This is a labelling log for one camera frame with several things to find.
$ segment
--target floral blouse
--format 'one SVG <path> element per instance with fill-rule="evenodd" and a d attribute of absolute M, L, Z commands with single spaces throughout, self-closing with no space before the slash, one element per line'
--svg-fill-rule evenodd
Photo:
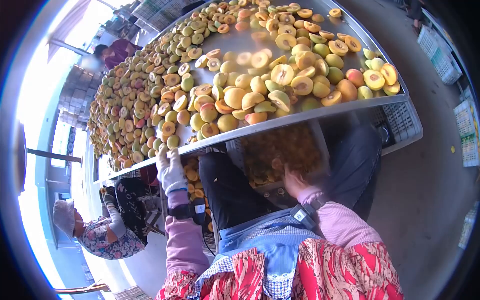
<path fill-rule="evenodd" d="M 109 243 L 107 224 L 111 223 L 112 219 L 104 216 L 87 223 L 85 232 L 78 238 L 78 242 L 91 254 L 111 260 L 127 258 L 145 249 L 140 239 L 128 228 L 118 241 Z"/>
<path fill-rule="evenodd" d="M 233 272 L 203 282 L 200 300 L 271 300 L 264 293 L 265 259 L 257 249 L 233 256 Z M 199 274 L 171 272 L 156 300 L 186 300 L 196 296 Z M 299 246 L 292 300 L 403 300 L 398 275 L 381 242 L 343 249 L 325 240 L 307 239 Z"/>

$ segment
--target white glove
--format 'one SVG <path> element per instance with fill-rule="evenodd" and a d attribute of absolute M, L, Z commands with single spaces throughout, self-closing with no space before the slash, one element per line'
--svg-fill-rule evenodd
<path fill-rule="evenodd" d="M 157 179 L 162 183 L 165 194 L 178 190 L 187 190 L 188 181 L 183 173 L 178 148 L 171 151 L 170 162 L 167 160 L 167 145 L 162 144 L 158 153 L 156 168 L 158 170 Z"/>

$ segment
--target stacked crate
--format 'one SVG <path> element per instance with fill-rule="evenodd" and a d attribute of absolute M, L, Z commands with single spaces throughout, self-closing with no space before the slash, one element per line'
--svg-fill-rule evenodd
<path fill-rule="evenodd" d="M 90 118 L 90 103 L 102 84 L 102 73 L 90 73 L 77 65 L 67 76 L 60 93 L 59 120 L 82 130 Z"/>
<path fill-rule="evenodd" d="M 195 0 L 145 0 L 133 12 L 147 25 L 162 32 L 181 17 L 181 10 Z"/>

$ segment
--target label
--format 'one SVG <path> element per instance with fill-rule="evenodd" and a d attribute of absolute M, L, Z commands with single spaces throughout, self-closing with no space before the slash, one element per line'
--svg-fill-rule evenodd
<path fill-rule="evenodd" d="M 301 222 L 306 216 L 303 210 L 299 210 L 293 217 Z"/>
<path fill-rule="evenodd" d="M 201 214 L 205 212 L 205 204 L 202 205 L 195 205 L 195 213 Z"/>

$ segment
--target white hat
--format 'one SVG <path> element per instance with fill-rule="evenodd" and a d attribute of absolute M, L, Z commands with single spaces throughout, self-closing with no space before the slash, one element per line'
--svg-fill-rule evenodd
<path fill-rule="evenodd" d="M 73 240 L 73 229 L 75 228 L 75 208 L 73 199 L 57 200 L 53 205 L 53 223 L 70 240 Z"/>

